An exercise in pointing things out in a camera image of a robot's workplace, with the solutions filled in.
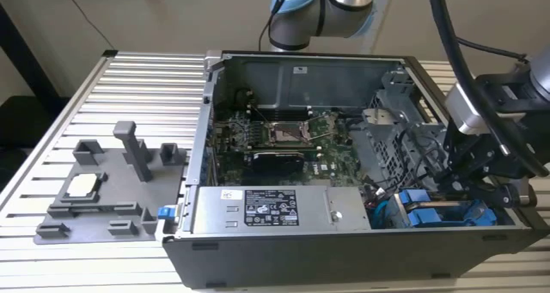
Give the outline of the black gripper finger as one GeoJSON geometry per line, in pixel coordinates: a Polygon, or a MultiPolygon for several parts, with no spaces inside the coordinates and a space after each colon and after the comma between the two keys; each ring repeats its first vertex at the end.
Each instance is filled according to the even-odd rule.
{"type": "Polygon", "coordinates": [[[478,170],[476,148],[482,143],[480,135],[463,134],[455,121],[448,120],[443,140],[443,149],[447,153],[444,169],[434,176],[439,191],[454,191],[452,183],[467,180],[478,170]]]}
{"type": "Polygon", "coordinates": [[[527,177],[513,179],[490,176],[490,181],[459,179],[456,182],[468,195],[487,205],[502,208],[534,206],[534,189],[527,177]]]}

